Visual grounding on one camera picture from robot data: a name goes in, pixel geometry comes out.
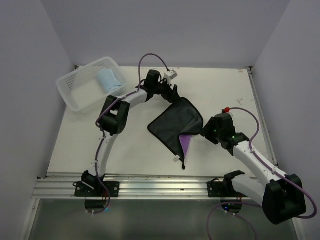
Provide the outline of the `dark grey purple cloth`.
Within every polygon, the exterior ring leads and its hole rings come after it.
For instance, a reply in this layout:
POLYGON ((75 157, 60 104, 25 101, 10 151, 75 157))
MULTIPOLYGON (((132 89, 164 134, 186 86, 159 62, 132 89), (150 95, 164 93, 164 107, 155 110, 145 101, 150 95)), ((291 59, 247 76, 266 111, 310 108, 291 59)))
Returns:
POLYGON ((192 136, 199 135, 204 119, 198 109, 185 97, 169 106, 148 126, 148 131, 182 162, 185 159, 192 136))

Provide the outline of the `light blue towel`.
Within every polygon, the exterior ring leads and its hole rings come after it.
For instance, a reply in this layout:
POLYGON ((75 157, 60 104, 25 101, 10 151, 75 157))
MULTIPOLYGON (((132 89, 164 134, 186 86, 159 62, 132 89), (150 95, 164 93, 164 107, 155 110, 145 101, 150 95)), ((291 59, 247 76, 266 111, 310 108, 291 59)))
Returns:
POLYGON ((96 73, 96 78, 106 93, 110 93, 122 86, 111 69, 101 69, 96 73))

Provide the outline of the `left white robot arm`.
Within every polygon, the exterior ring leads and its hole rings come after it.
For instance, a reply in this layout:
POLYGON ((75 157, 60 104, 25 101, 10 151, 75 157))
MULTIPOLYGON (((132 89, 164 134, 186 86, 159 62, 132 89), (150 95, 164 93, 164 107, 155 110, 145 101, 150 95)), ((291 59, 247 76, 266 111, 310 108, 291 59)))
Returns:
POLYGON ((117 137, 127 125, 130 109, 149 101, 155 95, 162 96, 169 103, 180 100, 178 86, 171 84, 171 81, 178 76, 177 72, 168 69, 162 80, 160 76, 159 71, 149 70, 146 79, 140 82, 132 92, 120 97, 110 95, 105 100, 100 116, 95 122, 102 132, 102 138, 94 156, 93 167, 81 176, 82 183, 86 185, 87 192, 92 196, 101 195, 107 188, 103 184, 107 162, 117 137))

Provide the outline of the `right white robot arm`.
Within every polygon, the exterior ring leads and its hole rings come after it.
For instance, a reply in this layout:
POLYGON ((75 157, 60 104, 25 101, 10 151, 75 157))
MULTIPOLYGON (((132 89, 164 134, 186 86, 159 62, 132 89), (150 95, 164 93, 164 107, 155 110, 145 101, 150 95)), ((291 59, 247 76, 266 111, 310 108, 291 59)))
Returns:
POLYGON ((252 199, 262 207, 265 216, 274 225, 307 211, 301 179, 272 165, 254 148, 245 134, 236 132, 228 113, 211 117, 201 135, 215 145, 220 144, 257 178, 253 180, 241 170, 226 174, 221 190, 227 196, 243 194, 252 199))

